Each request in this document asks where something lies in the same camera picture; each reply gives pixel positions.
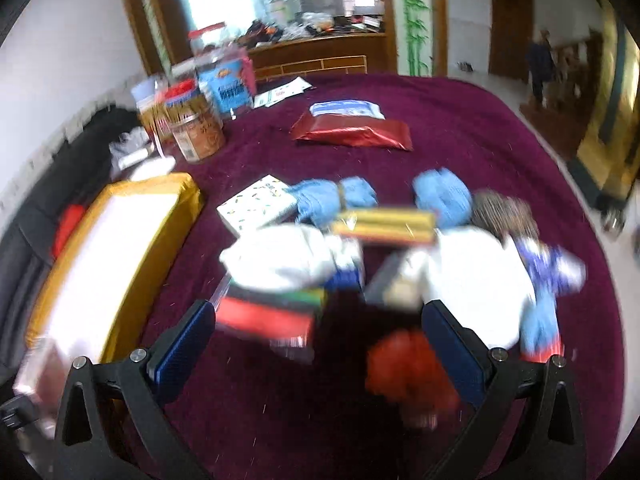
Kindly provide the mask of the black sofa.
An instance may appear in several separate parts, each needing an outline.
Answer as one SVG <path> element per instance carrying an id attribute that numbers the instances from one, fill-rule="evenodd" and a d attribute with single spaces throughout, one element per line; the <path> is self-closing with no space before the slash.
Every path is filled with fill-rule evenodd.
<path id="1" fill-rule="evenodd" d="M 140 125 L 137 114 L 113 104 L 65 141 L 27 194 L 1 237 L 1 379 L 20 367 L 28 319 L 52 269 L 53 242 L 67 206 L 88 206 L 111 181 L 108 144 Z"/>

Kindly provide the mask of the brown knitted yarn bundle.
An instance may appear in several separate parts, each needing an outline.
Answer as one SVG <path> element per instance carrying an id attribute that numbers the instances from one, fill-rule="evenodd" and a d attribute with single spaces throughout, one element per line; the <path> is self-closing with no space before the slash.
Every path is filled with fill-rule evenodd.
<path id="1" fill-rule="evenodd" d="M 473 194 L 471 224 L 489 232 L 498 240 L 507 236 L 529 237 L 534 240 L 539 237 L 537 222 L 528 203 L 491 190 Z"/>

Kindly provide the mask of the small red bag blue cloth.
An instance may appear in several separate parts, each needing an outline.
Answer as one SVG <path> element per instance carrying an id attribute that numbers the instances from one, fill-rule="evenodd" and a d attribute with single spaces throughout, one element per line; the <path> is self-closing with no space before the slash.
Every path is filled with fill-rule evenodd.
<path id="1" fill-rule="evenodd" d="M 400 407 L 407 425 L 435 430 L 459 395 L 422 330 L 395 330 L 367 352 L 370 393 Z"/>

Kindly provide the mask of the red lid clear jar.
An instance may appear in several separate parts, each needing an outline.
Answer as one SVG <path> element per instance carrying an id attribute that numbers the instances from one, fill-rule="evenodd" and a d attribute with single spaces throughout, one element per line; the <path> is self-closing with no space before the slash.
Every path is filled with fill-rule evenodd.
<path id="1" fill-rule="evenodd" d="M 194 56 L 216 50 L 229 40 L 229 31 L 225 22 L 191 30 L 188 33 L 189 44 Z"/>

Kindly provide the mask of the yellow tray white foam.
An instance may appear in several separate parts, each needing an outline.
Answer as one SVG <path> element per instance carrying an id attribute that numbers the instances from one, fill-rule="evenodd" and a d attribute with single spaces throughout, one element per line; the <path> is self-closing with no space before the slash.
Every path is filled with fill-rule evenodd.
<path id="1" fill-rule="evenodd" d="M 56 259 L 26 344 L 49 338 L 64 362 L 126 358 L 204 203 L 185 172 L 107 185 Z"/>

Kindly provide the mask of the white plastic bag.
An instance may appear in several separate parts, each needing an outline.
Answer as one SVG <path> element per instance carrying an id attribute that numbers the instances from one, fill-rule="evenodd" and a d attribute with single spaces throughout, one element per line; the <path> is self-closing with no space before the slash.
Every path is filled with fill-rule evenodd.
<path id="1" fill-rule="evenodd" d="M 147 159 L 154 152 L 154 145 L 145 128 L 136 127 L 108 144 L 108 150 L 111 153 L 111 177 L 114 178 Z"/>

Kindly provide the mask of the white paper leaflet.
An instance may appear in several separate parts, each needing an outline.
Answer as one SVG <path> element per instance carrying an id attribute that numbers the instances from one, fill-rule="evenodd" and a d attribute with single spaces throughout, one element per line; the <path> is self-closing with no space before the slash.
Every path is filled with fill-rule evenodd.
<path id="1" fill-rule="evenodd" d="M 296 77 L 287 84 L 281 84 L 279 87 L 273 88 L 266 92 L 258 94 L 254 99 L 254 107 L 270 107 L 276 105 L 291 96 L 298 96 L 310 89 L 312 84 L 302 77 Z"/>

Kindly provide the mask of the red green black packet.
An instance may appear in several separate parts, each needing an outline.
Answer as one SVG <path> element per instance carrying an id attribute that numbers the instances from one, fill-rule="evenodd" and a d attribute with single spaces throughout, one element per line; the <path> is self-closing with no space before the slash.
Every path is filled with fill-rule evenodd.
<path id="1" fill-rule="evenodd" d="M 326 300 L 323 288 L 252 292 L 231 283 L 216 305 L 217 325 L 273 347 L 306 348 Z"/>

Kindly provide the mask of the clear jar blue label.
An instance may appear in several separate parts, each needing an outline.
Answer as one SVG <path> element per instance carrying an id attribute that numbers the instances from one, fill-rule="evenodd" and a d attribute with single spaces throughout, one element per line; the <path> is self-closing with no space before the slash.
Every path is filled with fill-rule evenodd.
<path id="1" fill-rule="evenodd" d="M 225 120 L 235 120 L 254 106 L 253 65 L 246 51 L 229 44 L 195 58 L 198 83 Z"/>

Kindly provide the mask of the blue white plastic packet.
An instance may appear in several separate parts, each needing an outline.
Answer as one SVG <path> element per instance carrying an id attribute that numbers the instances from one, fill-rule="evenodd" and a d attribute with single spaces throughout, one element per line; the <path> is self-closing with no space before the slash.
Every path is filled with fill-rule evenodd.
<path id="1" fill-rule="evenodd" d="M 585 263 L 561 246 L 549 246 L 530 237 L 515 240 L 515 247 L 535 292 L 554 296 L 577 294 L 587 277 Z"/>

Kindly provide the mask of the light blue towel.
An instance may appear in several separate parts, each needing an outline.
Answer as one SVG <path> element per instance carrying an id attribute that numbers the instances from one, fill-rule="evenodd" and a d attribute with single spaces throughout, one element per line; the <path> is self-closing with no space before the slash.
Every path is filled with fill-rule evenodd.
<path id="1" fill-rule="evenodd" d="M 471 192 L 449 169 L 424 171 L 413 179 L 412 187 L 416 206 L 434 214 L 440 230 L 462 226 L 471 219 Z"/>
<path id="2" fill-rule="evenodd" d="M 360 177 L 303 180 L 289 186 L 286 192 L 296 201 L 296 222 L 317 228 L 323 228 L 344 210 L 378 206 L 374 188 Z"/>

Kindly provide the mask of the lemon pattern tissue pack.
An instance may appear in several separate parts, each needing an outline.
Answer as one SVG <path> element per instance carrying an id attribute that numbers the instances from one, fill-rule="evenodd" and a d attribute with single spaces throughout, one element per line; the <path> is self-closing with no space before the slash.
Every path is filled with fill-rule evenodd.
<path id="1" fill-rule="evenodd" d="M 217 212 L 224 225 L 236 236 L 278 223 L 296 209 L 296 199 L 288 185 L 267 174 L 220 206 Z"/>

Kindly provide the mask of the gold yellow packet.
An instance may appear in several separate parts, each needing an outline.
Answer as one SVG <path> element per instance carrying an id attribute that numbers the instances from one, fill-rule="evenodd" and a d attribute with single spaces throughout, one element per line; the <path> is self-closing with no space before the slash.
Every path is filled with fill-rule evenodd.
<path id="1" fill-rule="evenodd" d="M 328 230 L 342 237 L 382 245 L 429 245 L 436 240 L 436 218 L 409 208 L 367 208 L 341 211 Z"/>

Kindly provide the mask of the white fleece cloth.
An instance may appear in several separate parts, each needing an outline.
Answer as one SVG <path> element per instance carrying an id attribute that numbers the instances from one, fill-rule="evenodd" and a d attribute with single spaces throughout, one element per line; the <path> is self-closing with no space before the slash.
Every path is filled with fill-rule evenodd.
<path id="1" fill-rule="evenodd" d="M 436 243 L 402 256 L 400 276 L 416 285 L 423 302 L 441 301 L 489 349 L 510 349 L 520 339 L 534 286 L 513 240 L 465 226 L 437 233 Z"/>

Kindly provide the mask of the red bag on sofa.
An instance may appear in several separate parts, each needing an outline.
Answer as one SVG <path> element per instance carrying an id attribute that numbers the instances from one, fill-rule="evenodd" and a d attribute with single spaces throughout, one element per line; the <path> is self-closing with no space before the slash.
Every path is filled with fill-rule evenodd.
<path id="1" fill-rule="evenodd" d="M 86 208 L 78 204 L 71 204 L 63 211 L 51 248 L 51 256 L 53 259 L 57 259 L 58 256 L 62 254 L 67 241 L 76 230 L 79 222 L 81 222 L 85 212 Z"/>

